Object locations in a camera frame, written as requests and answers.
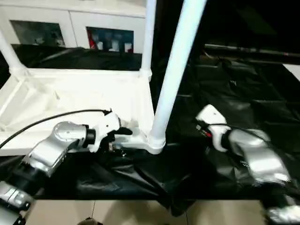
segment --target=white cabinet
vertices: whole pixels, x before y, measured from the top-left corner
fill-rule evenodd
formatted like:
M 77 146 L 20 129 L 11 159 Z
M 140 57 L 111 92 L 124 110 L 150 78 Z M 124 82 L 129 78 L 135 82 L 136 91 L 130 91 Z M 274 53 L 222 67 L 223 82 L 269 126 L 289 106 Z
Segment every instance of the white cabinet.
M 43 44 L 52 38 L 60 46 L 77 46 L 65 10 L 0 6 L 0 28 L 11 44 Z
M 0 0 L 11 44 L 143 52 L 146 0 Z
M 133 52 L 143 52 L 144 18 L 80 12 L 70 14 L 78 46 L 90 48 L 92 38 L 96 44 L 101 43 L 104 47 L 105 42 L 109 42 L 108 48 L 112 51 L 131 45 Z

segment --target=black cable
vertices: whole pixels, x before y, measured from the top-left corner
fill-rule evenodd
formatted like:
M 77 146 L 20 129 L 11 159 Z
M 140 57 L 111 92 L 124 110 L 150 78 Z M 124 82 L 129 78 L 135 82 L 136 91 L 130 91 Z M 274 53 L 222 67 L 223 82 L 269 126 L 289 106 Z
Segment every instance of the black cable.
M 61 116 L 67 116 L 67 115 L 70 115 L 70 114 L 75 114 L 75 113 L 85 113 L 85 112 L 103 112 L 104 115 L 108 114 L 109 111 L 106 111 L 106 110 L 102 110 L 102 109 L 83 109 L 83 110 L 77 110 L 77 111 L 71 111 L 71 112 L 64 112 L 64 113 L 61 113 L 61 114 L 57 114 L 57 115 L 54 115 L 54 116 L 50 116 L 50 117 L 47 117 L 45 119 L 42 119 L 42 120 L 39 120 L 39 121 L 36 121 L 34 123 L 31 123 L 29 124 L 28 126 L 24 127 L 23 129 L 17 131 L 16 133 L 14 133 L 13 135 L 11 135 L 8 139 L 6 139 L 4 142 L 2 142 L 0 144 L 0 149 L 6 145 L 10 140 L 12 140 L 13 138 L 15 138 L 16 136 L 18 136 L 20 133 L 24 132 L 25 130 L 39 124 L 39 123 L 43 123 L 45 121 L 48 121 L 48 120 L 52 120 L 52 119 L 55 119 L 55 118 L 58 118 L 58 117 L 61 117 Z
M 254 133 L 253 131 L 251 130 L 248 130 L 248 129 L 245 129 L 245 128 L 242 128 L 242 127 L 237 127 L 237 126 L 234 126 L 234 125 L 230 125 L 230 124 L 227 124 L 227 123 L 212 123 L 212 124 L 206 124 L 207 127 L 209 126 L 224 126 L 224 127 L 230 127 L 232 129 L 238 129 L 238 130 L 242 130 L 244 131 L 245 133 L 249 134 L 249 135 L 253 135 L 261 140 L 263 140 L 264 142 L 267 143 L 267 145 L 270 144 L 270 141 L 267 141 L 265 140 L 263 137 L 259 136 L 258 134 Z

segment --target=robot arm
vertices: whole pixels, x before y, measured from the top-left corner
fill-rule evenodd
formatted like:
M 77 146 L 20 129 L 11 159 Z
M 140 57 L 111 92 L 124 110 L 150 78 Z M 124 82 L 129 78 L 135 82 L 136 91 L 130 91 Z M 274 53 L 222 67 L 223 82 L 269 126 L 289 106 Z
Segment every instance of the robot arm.
M 227 126 L 226 119 L 212 105 L 206 106 L 196 119 L 199 122 L 197 128 L 211 136 L 216 150 L 231 151 L 243 159 L 256 185 L 264 189 L 260 197 L 267 218 L 275 224 L 300 223 L 299 196 L 295 198 L 288 190 L 291 177 L 269 144 L 267 134 L 261 130 Z
M 6 181 L 0 182 L 0 225 L 22 225 L 25 220 L 19 212 L 28 210 L 67 153 L 80 148 L 96 152 L 101 141 L 121 127 L 114 113 L 104 116 L 93 129 L 72 122 L 58 123 L 51 134 L 39 142 L 12 171 Z

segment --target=black plastic sheet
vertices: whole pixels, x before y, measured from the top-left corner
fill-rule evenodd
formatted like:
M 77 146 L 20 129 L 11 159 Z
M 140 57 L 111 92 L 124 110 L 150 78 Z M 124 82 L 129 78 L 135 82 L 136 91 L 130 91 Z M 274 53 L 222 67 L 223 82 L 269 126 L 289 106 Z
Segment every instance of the black plastic sheet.
M 21 61 L 33 68 L 138 70 L 141 56 L 18 46 Z M 5 82 L 7 69 L 0 60 Z M 150 82 L 154 108 L 167 59 L 153 59 Z M 188 63 L 157 156 L 123 149 L 70 154 L 47 183 L 41 199 L 155 199 L 180 215 L 195 199 L 259 199 L 247 168 L 216 151 L 195 129 L 194 117 L 214 105 L 229 124 L 268 133 L 294 180 L 300 181 L 300 82 L 282 65 L 202 59 Z M 0 179 L 21 157 L 0 158 Z

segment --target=glass cabinet door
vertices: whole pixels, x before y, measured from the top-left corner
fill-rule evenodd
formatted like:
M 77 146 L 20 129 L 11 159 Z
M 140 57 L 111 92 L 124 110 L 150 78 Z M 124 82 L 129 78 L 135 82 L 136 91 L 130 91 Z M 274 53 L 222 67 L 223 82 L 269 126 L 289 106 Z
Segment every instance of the glass cabinet door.
M 10 21 L 20 44 L 65 47 L 60 25 L 50 22 Z
M 86 31 L 92 49 L 105 52 L 134 52 L 134 32 L 132 30 L 86 27 Z
M 145 18 L 70 12 L 78 46 L 107 52 L 142 53 Z
M 11 44 L 77 47 L 66 10 L 0 6 L 0 27 Z

